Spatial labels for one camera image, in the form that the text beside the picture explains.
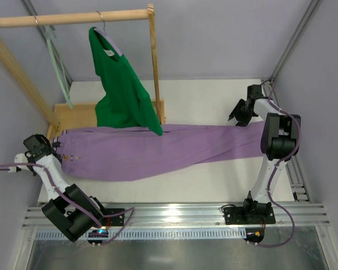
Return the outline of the purple trousers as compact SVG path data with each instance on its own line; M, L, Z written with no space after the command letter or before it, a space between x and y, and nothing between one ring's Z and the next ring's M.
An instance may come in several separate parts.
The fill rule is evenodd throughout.
M165 124L156 135L143 127L65 130L52 147L63 172L106 182L129 182L194 164L261 157L263 122L231 125Z

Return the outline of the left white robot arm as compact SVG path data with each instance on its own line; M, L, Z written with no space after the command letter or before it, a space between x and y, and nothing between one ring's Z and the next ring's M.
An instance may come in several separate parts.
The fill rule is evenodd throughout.
M23 142L27 151L20 154L19 166L40 176L48 195L42 207L45 217L75 242L90 228L102 227L104 215L95 203L76 185L64 179L62 160L42 134L34 134Z

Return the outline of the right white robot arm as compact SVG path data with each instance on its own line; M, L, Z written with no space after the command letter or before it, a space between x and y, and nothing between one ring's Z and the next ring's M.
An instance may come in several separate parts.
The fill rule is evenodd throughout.
M253 117L264 121L260 142L263 162L243 205L222 207L227 225L275 223L272 192L281 171L299 150L301 117L278 108L262 94L262 87L258 84L247 87L247 99L240 99L229 115L229 119L235 119L239 127L247 126Z

